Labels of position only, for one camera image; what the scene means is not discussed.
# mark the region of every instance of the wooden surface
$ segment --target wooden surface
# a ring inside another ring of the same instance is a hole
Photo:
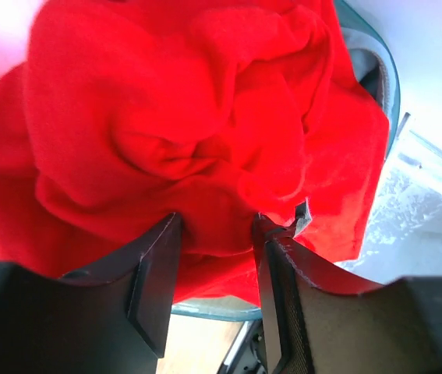
[[[157,374],[217,374],[241,325],[172,315]]]

